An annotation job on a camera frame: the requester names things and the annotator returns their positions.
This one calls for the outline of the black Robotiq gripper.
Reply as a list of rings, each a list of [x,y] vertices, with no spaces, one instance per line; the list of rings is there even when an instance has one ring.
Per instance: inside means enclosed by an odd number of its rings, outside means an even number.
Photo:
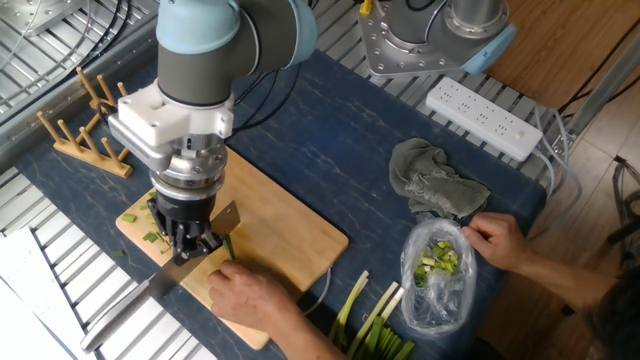
[[[160,233],[169,241],[176,265],[182,266],[196,255],[211,254],[223,245],[210,224],[194,224],[191,236],[190,222],[207,221],[215,202],[215,195],[198,200],[180,200],[159,192],[147,200],[147,207]]]

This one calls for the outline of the person's left hand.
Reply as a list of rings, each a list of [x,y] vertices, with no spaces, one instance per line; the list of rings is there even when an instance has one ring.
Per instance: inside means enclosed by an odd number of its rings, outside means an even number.
[[[301,317],[278,281],[238,262],[223,262],[208,283],[210,309],[221,319],[273,334],[280,322]]]

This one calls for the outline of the person's right hand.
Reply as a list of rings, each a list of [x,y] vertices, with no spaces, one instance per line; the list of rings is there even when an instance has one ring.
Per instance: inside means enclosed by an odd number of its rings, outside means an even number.
[[[491,265],[520,273],[531,250],[513,216],[484,212],[462,228],[472,247]]]

